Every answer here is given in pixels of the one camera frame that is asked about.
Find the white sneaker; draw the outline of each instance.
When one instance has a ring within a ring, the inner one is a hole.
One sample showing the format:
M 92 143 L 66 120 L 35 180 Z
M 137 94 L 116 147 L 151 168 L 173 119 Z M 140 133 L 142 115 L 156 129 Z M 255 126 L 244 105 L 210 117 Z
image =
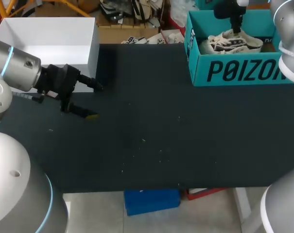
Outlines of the white sneaker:
M 233 30 L 228 30 L 218 36 L 210 35 L 203 41 L 199 50 L 201 54 L 233 54 L 260 52 L 263 41 L 247 35 L 243 30 L 234 35 Z
M 181 32 L 179 33 L 172 33 L 168 36 L 168 43 L 169 44 L 178 44 L 178 43 L 184 43 L 185 39 L 183 37 L 183 35 L 181 34 Z

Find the floor tile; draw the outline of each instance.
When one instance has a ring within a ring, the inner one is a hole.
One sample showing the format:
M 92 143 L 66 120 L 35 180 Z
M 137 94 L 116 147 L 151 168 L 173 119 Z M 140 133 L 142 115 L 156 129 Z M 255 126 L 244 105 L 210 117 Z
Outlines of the floor tile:
M 70 206 L 67 233 L 122 233 L 123 192 L 64 194 Z
M 240 233 L 230 190 L 196 200 L 183 199 L 178 208 L 137 216 L 124 210 L 124 233 Z

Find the clutter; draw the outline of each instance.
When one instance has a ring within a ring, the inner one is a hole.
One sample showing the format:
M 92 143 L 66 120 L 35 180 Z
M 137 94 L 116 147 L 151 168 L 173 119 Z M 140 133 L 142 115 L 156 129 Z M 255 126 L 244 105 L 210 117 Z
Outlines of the clutter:
M 161 9 L 163 5 L 163 0 L 150 0 L 151 7 L 155 10 Z
M 185 40 L 179 29 L 162 30 L 161 34 L 163 35 L 163 38 L 165 39 L 166 44 L 183 43 Z
M 69 0 L 74 6 L 78 6 L 77 0 Z M 77 17 L 76 11 L 70 9 L 61 2 L 44 2 L 41 6 L 35 8 L 36 17 Z
M 86 13 L 90 13 L 97 9 L 100 5 L 100 0 L 78 0 L 78 6 Z
M 136 38 L 133 36 L 130 36 L 127 40 L 122 41 L 121 44 L 146 44 L 147 40 L 145 37 Z
M 170 34 L 168 36 L 168 43 L 169 44 L 178 44 L 178 43 L 184 43 L 185 39 L 183 37 L 183 35 L 181 34 L 181 32 L 177 33 L 177 34 Z
M 108 11 L 116 11 L 118 13 L 124 13 L 125 15 L 132 15 L 131 0 L 100 0 Z
M 165 44 L 164 37 L 161 33 L 154 35 L 148 39 L 148 44 L 152 45 L 160 45 L 160 44 Z
M 149 21 L 147 22 L 147 24 L 149 25 L 150 28 L 159 28 L 160 22 L 158 21 L 157 18 L 151 18 L 149 19 Z
M 135 18 L 146 22 L 151 16 L 152 10 L 148 0 L 132 0 Z
M 102 44 L 120 44 L 131 36 L 150 38 L 158 34 L 158 28 L 150 28 L 147 23 L 135 25 L 133 18 L 124 17 L 122 24 L 109 21 L 103 14 L 96 19 Z
M 260 52 L 263 41 L 247 35 L 243 30 L 234 34 L 230 29 L 218 36 L 210 35 L 203 41 L 199 50 L 201 54 L 235 54 Z
M 185 27 L 189 11 L 198 11 L 194 0 L 171 0 L 171 19 L 179 26 Z
M 128 216 L 178 207 L 178 190 L 125 190 L 124 202 Z

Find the teal shoe box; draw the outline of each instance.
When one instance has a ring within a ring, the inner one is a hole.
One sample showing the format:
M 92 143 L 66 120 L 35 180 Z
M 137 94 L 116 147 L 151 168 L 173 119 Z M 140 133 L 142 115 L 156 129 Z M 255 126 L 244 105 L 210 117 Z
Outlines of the teal shoe box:
M 262 39 L 265 44 L 272 43 L 276 52 L 200 53 L 198 46 L 201 41 L 230 28 L 229 19 L 216 19 L 213 11 L 189 12 L 185 50 L 194 86 L 292 83 L 278 68 L 280 38 L 269 10 L 248 10 L 243 16 L 242 29 L 248 35 Z

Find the white box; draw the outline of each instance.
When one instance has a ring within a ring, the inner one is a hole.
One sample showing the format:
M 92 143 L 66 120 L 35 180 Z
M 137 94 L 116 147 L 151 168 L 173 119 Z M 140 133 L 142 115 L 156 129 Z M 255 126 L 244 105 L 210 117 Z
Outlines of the white box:
M 96 77 L 99 38 L 95 18 L 4 18 L 0 24 L 0 41 L 40 58 L 43 67 L 69 64 L 81 74 Z M 92 91 L 79 82 L 74 90 Z

